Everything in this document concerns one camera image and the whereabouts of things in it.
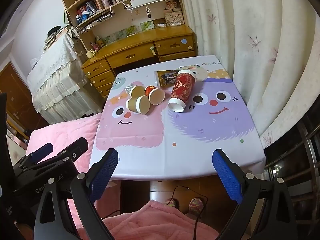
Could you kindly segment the cartoon monster tablecloth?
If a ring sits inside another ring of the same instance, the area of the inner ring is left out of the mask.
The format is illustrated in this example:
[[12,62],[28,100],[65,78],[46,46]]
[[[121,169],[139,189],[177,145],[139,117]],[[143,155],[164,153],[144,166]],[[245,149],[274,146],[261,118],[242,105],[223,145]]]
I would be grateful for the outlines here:
[[[189,69],[196,75],[186,108],[173,112],[164,100],[146,115],[129,111],[128,85],[158,86],[157,72]],[[152,64],[117,75],[98,125],[90,162],[109,148],[118,152],[113,179],[174,180],[215,173],[212,154],[255,174],[265,166],[264,150],[251,115],[227,71],[214,55]]]

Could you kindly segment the lace-covered piano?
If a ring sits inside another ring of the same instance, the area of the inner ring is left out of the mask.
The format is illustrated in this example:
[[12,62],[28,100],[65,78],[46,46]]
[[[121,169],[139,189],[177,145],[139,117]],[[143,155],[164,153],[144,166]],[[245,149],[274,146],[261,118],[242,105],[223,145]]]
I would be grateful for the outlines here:
[[62,34],[27,76],[33,106],[48,124],[102,112],[103,97],[82,70],[87,59],[82,43]]

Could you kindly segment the patterned slipper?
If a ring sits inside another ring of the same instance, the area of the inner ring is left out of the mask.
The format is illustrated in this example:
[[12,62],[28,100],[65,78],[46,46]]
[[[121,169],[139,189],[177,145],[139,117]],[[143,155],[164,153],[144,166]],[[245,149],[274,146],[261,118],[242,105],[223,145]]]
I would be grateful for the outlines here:
[[167,205],[167,206],[170,206],[170,207],[174,207],[174,208],[176,208],[176,209],[179,209],[179,202],[178,202],[178,200],[175,199],[175,198],[167,199],[164,204]]
[[191,217],[198,217],[201,215],[202,211],[204,210],[205,201],[203,198],[193,198],[188,206],[187,215]]

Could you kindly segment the checkered paper cup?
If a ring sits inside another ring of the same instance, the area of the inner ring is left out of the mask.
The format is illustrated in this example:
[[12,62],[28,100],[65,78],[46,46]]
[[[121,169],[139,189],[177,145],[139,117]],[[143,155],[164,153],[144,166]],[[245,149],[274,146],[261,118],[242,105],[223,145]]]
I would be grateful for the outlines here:
[[126,86],[125,92],[132,98],[137,98],[145,95],[144,87],[141,85],[135,85],[133,83]]

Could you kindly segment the tall red paper cup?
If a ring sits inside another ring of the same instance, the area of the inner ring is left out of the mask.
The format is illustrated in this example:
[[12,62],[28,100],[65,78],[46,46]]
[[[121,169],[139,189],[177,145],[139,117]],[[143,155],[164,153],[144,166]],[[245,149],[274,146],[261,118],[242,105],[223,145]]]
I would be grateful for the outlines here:
[[195,82],[196,75],[191,70],[183,69],[178,72],[168,101],[170,110],[177,113],[184,111]]

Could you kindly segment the pink bed blanket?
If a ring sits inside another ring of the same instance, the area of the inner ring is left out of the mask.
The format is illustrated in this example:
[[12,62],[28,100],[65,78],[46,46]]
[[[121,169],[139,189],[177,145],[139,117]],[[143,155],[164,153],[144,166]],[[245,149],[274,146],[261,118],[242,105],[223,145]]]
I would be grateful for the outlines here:
[[[26,155],[31,154],[47,143],[53,145],[53,151],[46,156],[49,159],[61,152],[68,145],[83,137],[88,142],[88,150],[74,163],[79,172],[87,172],[91,161],[93,144],[102,114],[80,118],[78,120],[60,122],[41,129],[34,130],[27,146]],[[108,183],[102,197],[94,205],[101,218],[112,212],[119,214],[121,181],[113,180]]]

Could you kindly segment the dark metal rack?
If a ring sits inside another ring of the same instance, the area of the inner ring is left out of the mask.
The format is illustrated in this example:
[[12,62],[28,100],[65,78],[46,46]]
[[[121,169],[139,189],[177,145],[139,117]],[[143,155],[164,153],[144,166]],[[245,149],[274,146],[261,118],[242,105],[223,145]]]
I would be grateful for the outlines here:
[[265,176],[284,179],[292,200],[300,239],[318,239],[319,103],[276,142],[267,146]]

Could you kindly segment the wooden desk with drawers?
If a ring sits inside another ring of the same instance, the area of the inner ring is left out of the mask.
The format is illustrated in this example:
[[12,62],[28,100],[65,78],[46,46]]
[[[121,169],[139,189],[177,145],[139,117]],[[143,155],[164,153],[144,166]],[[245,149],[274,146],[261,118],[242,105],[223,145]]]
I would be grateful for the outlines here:
[[82,65],[82,71],[107,98],[121,72],[197,55],[196,35],[188,26],[156,28],[104,46]]

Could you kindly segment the brown sleeved paper cup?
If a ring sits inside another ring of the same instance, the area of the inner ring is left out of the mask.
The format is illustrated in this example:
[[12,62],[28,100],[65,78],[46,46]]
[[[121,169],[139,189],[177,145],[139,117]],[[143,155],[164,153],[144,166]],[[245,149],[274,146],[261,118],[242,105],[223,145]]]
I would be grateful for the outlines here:
[[129,111],[146,115],[150,109],[150,102],[146,95],[130,98],[126,101],[126,108]]

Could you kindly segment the decorated cardboard box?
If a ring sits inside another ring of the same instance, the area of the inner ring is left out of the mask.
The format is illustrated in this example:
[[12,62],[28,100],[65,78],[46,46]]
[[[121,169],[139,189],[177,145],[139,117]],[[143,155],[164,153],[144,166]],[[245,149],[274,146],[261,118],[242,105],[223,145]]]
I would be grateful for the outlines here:
[[184,25],[183,14],[181,11],[168,12],[164,14],[164,19],[168,26],[179,26]]

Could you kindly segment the small red paper cup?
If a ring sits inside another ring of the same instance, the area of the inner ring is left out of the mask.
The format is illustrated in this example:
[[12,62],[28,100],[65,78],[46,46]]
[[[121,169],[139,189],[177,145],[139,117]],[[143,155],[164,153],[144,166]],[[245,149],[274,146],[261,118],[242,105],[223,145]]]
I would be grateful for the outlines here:
[[165,92],[153,85],[149,85],[144,89],[145,95],[148,97],[152,105],[160,105],[165,99]]

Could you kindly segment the left patterned slipper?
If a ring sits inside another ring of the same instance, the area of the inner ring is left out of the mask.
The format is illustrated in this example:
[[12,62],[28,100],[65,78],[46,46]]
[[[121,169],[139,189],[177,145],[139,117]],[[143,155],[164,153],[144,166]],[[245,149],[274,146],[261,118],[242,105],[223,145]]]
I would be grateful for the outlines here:
[[179,202],[178,202],[178,200],[175,199],[175,198],[167,199],[164,204],[167,205],[167,206],[170,206],[170,207],[174,207],[174,208],[176,208],[176,209],[179,209]]

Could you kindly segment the pink fleece robe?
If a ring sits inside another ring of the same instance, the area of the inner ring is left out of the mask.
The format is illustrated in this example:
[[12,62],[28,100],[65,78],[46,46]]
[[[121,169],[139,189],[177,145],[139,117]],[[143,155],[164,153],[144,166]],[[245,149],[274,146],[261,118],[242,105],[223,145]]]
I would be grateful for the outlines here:
[[115,239],[216,239],[219,235],[210,226],[155,200],[136,212],[103,222]]

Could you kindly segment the white floral curtain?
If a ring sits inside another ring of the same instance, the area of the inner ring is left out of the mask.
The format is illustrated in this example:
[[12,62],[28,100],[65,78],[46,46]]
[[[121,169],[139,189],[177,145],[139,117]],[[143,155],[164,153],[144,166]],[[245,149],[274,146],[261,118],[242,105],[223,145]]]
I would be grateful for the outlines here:
[[264,147],[319,96],[319,16],[308,0],[183,0],[200,55],[233,79]]

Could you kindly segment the clear printed plastic cup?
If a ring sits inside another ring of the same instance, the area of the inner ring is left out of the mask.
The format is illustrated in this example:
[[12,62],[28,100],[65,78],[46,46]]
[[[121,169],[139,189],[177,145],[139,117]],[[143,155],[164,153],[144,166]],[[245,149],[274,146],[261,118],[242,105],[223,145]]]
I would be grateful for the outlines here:
[[158,87],[167,87],[175,83],[179,70],[157,70],[155,77]]

